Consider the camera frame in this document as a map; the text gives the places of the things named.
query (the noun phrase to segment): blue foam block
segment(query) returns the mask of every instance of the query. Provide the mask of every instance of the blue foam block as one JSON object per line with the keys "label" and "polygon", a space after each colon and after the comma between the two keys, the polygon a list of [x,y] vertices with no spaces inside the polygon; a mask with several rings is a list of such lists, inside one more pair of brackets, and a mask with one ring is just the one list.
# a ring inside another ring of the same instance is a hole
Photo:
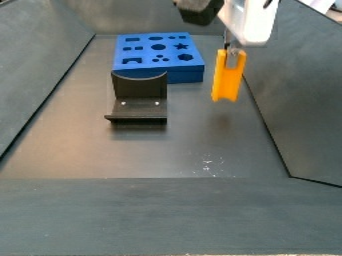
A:
{"label": "blue foam block", "polygon": [[187,32],[119,35],[112,71],[147,78],[167,71],[167,82],[203,81],[204,61]]}

